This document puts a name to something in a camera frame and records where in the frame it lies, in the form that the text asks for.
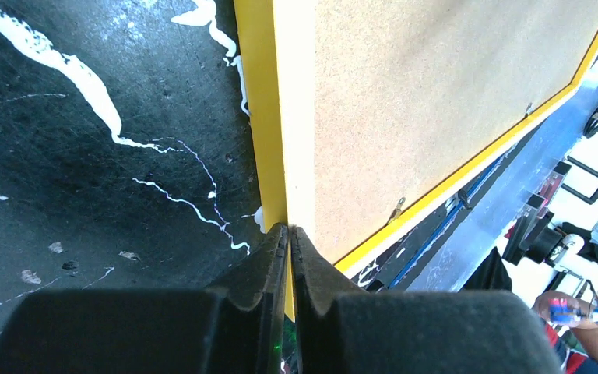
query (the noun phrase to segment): blue cable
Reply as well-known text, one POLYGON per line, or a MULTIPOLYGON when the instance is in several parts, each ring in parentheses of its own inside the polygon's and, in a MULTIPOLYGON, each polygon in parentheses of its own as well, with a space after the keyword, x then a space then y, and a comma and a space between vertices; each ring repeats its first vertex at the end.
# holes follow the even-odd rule
MULTIPOLYGON (((476 180, 476 182, 473 183, 473 185, 471 186, 469 191, 466 193, 466 195, 469 198, 472 197, 473 195, 475 195, 476 192, 478 192, 478 190, 480 189, 480 186, 487 180, 487 178, 489 178, 491 173, 494 172, 494 170, 498 167, 498 165, 501 163, 501 160, 503 158, 504 158, 503 156, 500 156, 498 159, 496 159, 496 161, 484 171, 484 173, 476 180)), ((414 254, 411 257, 409 262, 406 263, 404 268, 398 273, 398 275, 395 277, 395 279, 393 279, 393 282, 391 282, 391 284, 389 285, 389 289, 394 288, 396 285, 398 285, 398 283, 400 283, 400 281, 406 276, 406 274, 409 273, 409 269, 411 269, 411 267, 416 263, 416 261, 418 261, 420 256, 428 248, 430 248, 430 246, 432 246, 433 242, 437 239, 437 237, 441 234, 441 232, 451 224, 452 220, 455 219, 455 216, 457 215, 459 210, 461 210, 463 207, 464 207, 464 203, 462 203, 461 201, 459 203, 457 203, 457 205, 445 217, 444 221, 441 222, 441 224, 438 225, 437 229, 434 230, 432 235, 430 235, 430 238, 420 247, 420 249, 418 249, 416 254, 414 254)))

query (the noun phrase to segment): brown fiberboard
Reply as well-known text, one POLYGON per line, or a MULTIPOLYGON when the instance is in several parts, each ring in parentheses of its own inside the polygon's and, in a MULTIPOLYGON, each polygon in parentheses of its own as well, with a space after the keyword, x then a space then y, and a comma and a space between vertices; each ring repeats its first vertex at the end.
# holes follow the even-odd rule
POLYGON ((334 263, 571 80, 598 1, 320 0, 315 244, 334 263))

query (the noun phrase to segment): person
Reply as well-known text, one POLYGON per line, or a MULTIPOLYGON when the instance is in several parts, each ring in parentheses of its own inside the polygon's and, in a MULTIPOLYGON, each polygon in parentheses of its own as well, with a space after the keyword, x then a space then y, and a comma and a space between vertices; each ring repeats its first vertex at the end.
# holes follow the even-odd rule
POLYGON ((573 298, 562 292, 547 291, 540 295, 533 305, 533 310, 544 319, 544 330, 563 363, 563 370, 567 374, 594 374, 598 373, 598 324, 583 318, 563 323, 569 326, 574 336, 579 340, 587 356, 571 351, 559 337, 556 331, 547 322, 551 322, 551 306, 553 301, 564 302, 570 309, 581 309, 585 314, 594 309, 588 302, 573 298))

